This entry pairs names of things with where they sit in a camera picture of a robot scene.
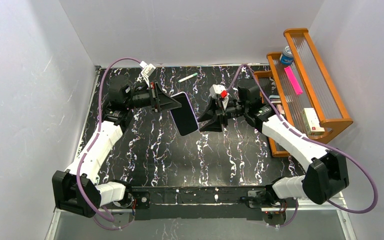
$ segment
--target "marble pattern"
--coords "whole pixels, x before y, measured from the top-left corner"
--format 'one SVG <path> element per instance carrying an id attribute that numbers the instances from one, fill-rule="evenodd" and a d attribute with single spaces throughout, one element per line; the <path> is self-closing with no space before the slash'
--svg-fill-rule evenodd
<path id="1" fill-rule="evenodd" d="M 269 66 L 252 68 L 265 71 Z M 159 67 L 152 77 L 159 80 L 170 95 L 187 93 L 199 116 L 207 105 L 210 86 L 227 87 L 236 70 L 237 66 Z M 96 127 L 99 82 L 103 73 L 104 70 L 99 72 L 79 152 Z M 139 68 L 114 68 L 110 77 L 123 74 L 133 84 L 139 73 Z M 194 73 L 198 76 L 178 83 L 179 79 Z M 239 79 L 253 81 L 245 68 Z M 277 94 L 273 80 L 260 79 L 260 84 L 266 94 Z M 103 101 L 107 98 L 107 88 L 108 81 Z M 155 113 L 146 107 L 135 109 L 133 114 L 129 128 L 100 169 L 100 184 L 118 179 L 146 187 L 255 186 L 282 176 L 304 174 L 301 165 L 292 157 L 272 158 L 267 137 L 250 127 L 243 117 L 231 119 L 228 128 L 221 133 L 196 131 L 180 136 L 169 112 Z"/>

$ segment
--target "red button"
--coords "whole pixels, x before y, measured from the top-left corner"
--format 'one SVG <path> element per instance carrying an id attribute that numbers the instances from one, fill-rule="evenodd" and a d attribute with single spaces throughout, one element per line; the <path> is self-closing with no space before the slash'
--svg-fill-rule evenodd
<path id="1" fill-rule="evenodd" d="M 222 98 L 225 98 L 225 97 L 228 95 L 228 91 L 223 90 L 223 91 L 220 93 L 220 95 L 221 95 Z"/>

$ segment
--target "smartphone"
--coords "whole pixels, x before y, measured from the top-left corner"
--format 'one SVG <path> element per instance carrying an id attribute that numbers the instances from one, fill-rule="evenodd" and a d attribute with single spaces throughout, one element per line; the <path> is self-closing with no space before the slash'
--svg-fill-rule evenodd
<path id="1" fill-rule="evenodd" d="M 188 95 L 182 91 L 171 97 L 181 103 L 180 108 L 170 110 L 171 117 L 173 118 L 174 124 L 180 135 L 186 136 L 197 131 L 199 128 L 198 122 Z"/>

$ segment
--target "white box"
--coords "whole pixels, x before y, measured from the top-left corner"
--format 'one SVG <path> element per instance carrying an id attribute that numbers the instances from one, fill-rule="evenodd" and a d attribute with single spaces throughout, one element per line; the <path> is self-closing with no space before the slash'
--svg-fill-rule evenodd
<path id="1" fill-rule="evenodd" d="M 325 129 L 320 127 L 319 118 L 314 108 L 304 108 L 302 118 L 304 119 L 307 136 L 320 136 L 325 133 Z"/>

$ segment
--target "wooden rack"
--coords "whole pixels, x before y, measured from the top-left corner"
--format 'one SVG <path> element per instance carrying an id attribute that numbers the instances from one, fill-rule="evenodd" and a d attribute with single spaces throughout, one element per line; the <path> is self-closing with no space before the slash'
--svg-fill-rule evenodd
<path id="1" fill-rule="evenodd" d="M 280 62 L 281 52 L 267 54 L 270 70 L 256 71 L 254 74 L 257 78 L 274 79 L 286 120 L 302 133 L 306 131 L 301 112 L 304 108 L 314 108 L 325 133 L 309 138 L 327 144 L 351 125 L 353 120 L 348 115 L 308 29 L 290 28 L 285 30 L 283 35 L 294 58 L 290 66 L 304 93 L 296 95 L 292 88 L 284 71 L 286 65 Z M 274 157 L 289 156 L 273 139 L 269 138 L 269 143 Z"/>

